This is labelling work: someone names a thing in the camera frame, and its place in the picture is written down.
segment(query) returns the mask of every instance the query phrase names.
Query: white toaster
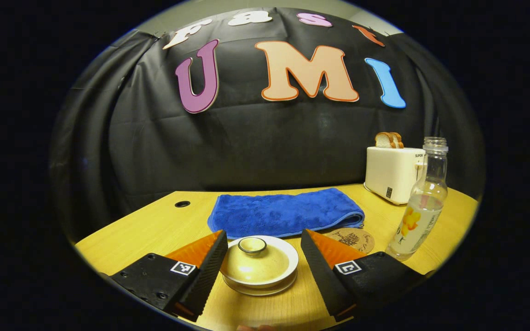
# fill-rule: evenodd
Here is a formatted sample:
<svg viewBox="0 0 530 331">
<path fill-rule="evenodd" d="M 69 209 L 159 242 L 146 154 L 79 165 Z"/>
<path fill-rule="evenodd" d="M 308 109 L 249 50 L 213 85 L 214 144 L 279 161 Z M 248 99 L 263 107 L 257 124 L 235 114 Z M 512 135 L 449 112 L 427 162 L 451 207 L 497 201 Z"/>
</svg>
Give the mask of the white toaster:
<svg viewBox="0 0 530 331">
<path fill-rule="evenodd" d="M 402 205 L 422 175 L 425 150 L 420 148 L 368 147 L 363 185 L 384 199 Z"/>
</svg>

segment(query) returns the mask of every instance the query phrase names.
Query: folded towel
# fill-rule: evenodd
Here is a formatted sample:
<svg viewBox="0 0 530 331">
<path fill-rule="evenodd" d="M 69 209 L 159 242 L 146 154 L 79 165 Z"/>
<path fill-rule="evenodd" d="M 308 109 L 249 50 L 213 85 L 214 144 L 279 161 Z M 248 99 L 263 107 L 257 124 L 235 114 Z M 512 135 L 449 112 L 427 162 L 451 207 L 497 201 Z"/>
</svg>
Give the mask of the folded towel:
<svg viewBox="0 0 530 331">
<path fill-rule="evenodd" d="M 220 195 L 208 218 L 212 232 L 225 230 L 229 239 L 248 235 L 289 237 L 305 228 L 359 228 L 363 211 L 336 188 L 301 193 L 249 197 Z"/>
</svg>

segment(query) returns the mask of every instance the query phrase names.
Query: wooden table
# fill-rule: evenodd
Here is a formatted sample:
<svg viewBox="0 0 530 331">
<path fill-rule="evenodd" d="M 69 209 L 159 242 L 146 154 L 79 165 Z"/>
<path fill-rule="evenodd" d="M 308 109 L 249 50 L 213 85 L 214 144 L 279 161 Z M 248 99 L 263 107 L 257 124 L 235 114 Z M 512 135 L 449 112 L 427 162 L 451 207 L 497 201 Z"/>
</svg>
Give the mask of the wooden table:
<svg viewBox="0 0 530 331">
<path fill-rule="evenodd" d="M 370 254 L 385 250 L 398 228 L 406 205 L 392 205 L 367 191 L 362 184 L 335 187 L 364 212 L 364 230 L 375 239 Z M 146 253 L 166 255 L 212 233 L 207 219 L 221 194 L 298 194 L 324 188 L 328 187 L 256 192 L 176 191 L 89 235 L 76 243 L 76 248 L 98 272 L 112 275 Z M 191 205 L 183 208 L 174 206 L 183 200 L 190 201 Z M 477 206 L 476 200 L 449 189 L 449 196 L 433 231 L 404 264 L 421 274 L 438 269 L 461 243 Z M 252 297 L 230 289 L 219 274 L 203 314 L 192 324 L 218 331 L 234 331 L 238 325 L 275 325 L 278 330 L 320 330 L 336 325 L 326 311 L 305 260 L 300 237 L 286 238 L 286 241 L 296 248 L 300 259 L 297 279 L 292 287 L 278 295 Z"/>
</svg>

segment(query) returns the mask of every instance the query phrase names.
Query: plastic bottle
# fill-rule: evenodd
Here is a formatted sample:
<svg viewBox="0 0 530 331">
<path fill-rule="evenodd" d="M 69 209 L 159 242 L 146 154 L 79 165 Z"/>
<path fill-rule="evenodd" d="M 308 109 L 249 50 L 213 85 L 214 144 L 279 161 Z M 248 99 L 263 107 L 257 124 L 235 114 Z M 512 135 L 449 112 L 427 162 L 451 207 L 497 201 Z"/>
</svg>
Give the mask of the plastic bottle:
<svg viewBox="0 0 530 331">
<path fill-rule="evenodd" d="M 447 198 L 447 141 L 445 138 L 425 137 L 424 167 L 421 178 L 414 184 L 400 226 L 386 253 L 404 261 L 418 250 L 429 235 Z"/>
</svg>

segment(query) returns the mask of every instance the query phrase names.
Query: letter m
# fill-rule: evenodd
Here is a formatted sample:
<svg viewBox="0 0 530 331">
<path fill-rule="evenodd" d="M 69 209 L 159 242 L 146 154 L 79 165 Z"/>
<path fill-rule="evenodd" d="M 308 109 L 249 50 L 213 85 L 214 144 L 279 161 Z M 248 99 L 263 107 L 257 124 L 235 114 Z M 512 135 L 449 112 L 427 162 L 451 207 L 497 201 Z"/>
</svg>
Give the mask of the letter m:
<svg viewBox="0 0 530 331">
<path fill-rule="evenodd" d="M 322 76 L 325 75 L 326 88 L 323 93 L 328 99 L 348 102 L 359 100 L 343 62 L 345 53 L 338 48 L 318 46 L 310 61 L 284 41 L 257 42 L 255 48 L 265 52 L 267 58 L 269 86 L 261 92 L 265 100 L 292 100 L 298 96 L 298 89 L 290 85 L 289 73 L 311 98 L 318 94 Z"/>
</svg>

